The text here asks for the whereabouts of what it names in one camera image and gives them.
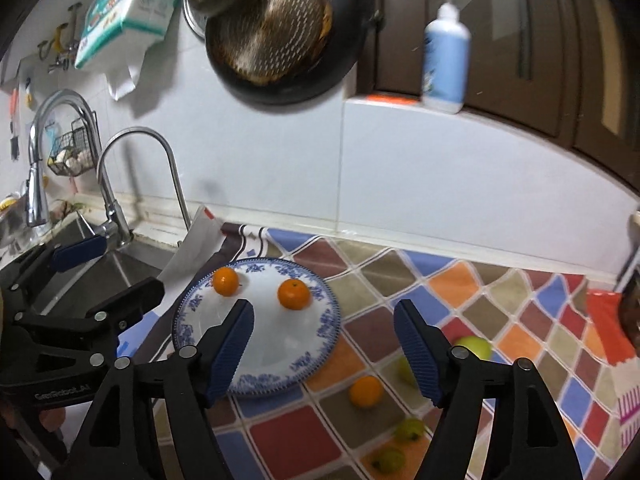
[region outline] tissue box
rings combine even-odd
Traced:
[[[105,74],[111,97],[138,83],[146,50],[164,39],[177,0],[96,0],[82,32],[76,68]]]

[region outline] blue and white plate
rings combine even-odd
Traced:
[[[223,322],[236,300],[244,298],[254,306],[255,326],[230,393],[273,394],[318,370],[340,332],[340,309],[326,283],[305,267],[276,258],[249,258],[228,266],[238,273],[238,291],[226,298],[211,286],[212,274],[200,280],[176,313],[174,346],[196,344],[207,328]],[[278,301],[278,287],[289,278],[302,280],[311,291],[312,303],[303,310],[286,309]]]

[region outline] wooden cabinet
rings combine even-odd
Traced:
[[[439,0],[384,0],[369,91],[420,95],[424,27]],[[558,0],[456,0],[472,34],[465,103],[558,134],[564,76]]]
[[[439,0],[384,0],[358,90],[420,95]],[[640,189],[640,49],[609,0],[457,0],[472,34],[465,106],[523,126]]]
[[[581,63],[574,147],[640,189],[640,49],[610,0],[574,0]]]

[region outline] orange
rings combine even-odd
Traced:
[[[278,301],[284,308],[302,310],[309,305],[311,292],[300,280],[285,280],[278,287]]]
[[[238,290],[238,273],[230,267],[220,267],[213,273],[211,285],[220,296],[232,296]]]
[[[349,400],[358,408],[373,408],[382,399],[380,379],[371,375],[359,378],[349,388]]]

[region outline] stainless steel sink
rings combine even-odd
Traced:
[[[88,224],[78,217],[57,233],[53,244],[73,244],[92,236]],[[131,285],[156,277],[173,253],[133,240],[86,264],[56,274],[36,298],[32,309],[38,314],[84,317],[94,306]]]

